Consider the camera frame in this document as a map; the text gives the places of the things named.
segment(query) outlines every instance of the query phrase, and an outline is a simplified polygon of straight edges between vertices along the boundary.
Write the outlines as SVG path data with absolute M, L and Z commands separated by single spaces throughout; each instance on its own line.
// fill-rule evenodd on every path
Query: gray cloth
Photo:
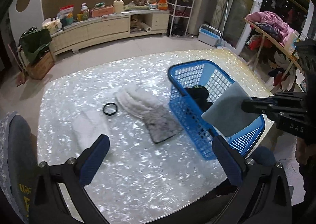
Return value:
M 202 118 L 217 128 L 225 137 L 231 137 L 260 116 L 259 114 L 245 113 L 241 109 L 241 103 L 245 99 L 251 98 L 235 82 L 202 114 Z
M 158 106 L 144 114 L 143 121 L 149 130 L 152 141 L 156 144 L 183 130 L 173 114 L 164 106 Z

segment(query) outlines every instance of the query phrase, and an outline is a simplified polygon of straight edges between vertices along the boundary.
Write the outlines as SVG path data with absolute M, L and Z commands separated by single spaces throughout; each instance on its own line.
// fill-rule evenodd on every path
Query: blue gripper pad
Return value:
M 230 184 L 240 187 L 243 181 L 246 165 L 238 151 L 232 149 L 222 136 L 216 136 L 212 141 L 212 149 L 227 175 Z
M 90 148 L 85 149 L 77 159 L 76 169 L 82 186 L 89 185 L 110 149 L 110 139 L 100 135 Z

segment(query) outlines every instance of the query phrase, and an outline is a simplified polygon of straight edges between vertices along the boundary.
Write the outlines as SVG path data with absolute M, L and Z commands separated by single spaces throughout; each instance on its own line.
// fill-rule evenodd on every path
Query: bottle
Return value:
M 290 53 L 290 55 L 293 54 L 296 46 L 294 45 L 295 42 L 298 42 L 300 33 L 298 31 L 294 31 L 293 33 L 291 33 L 289 35 L 289 39 L 287 40 L 287 42 L 284 45 L 284 49 Z
M 121 13 L 124 11 L 124 2 L 120 1 L 113 1 L 114 13 Z

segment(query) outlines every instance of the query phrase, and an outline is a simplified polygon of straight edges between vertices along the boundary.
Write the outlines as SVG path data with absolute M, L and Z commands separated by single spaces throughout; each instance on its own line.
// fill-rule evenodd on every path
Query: paper towel roll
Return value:
M 149 27 L 147 24 L 141 23 L 140 26 L 141 26 L 141 28 L 143 28 L 148 33 L 151 32 L 151 27 Z

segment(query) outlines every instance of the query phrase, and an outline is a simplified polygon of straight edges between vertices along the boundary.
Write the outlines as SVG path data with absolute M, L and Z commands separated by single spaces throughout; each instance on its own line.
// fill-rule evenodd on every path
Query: pink jacket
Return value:
M 253 23 L 258 22 L 270 24 L 274 29 L 280 31 L 280 37 L 282 40 L 280 44 L 282 46 L 284 46 L 284 44 L 289 39 L 288 36 L 290 33 L 294 32 L 294 30 L 287 23 L 284 23 L 283 20 L 273 12 L 254 12 L 247 15 L 245 18 Z

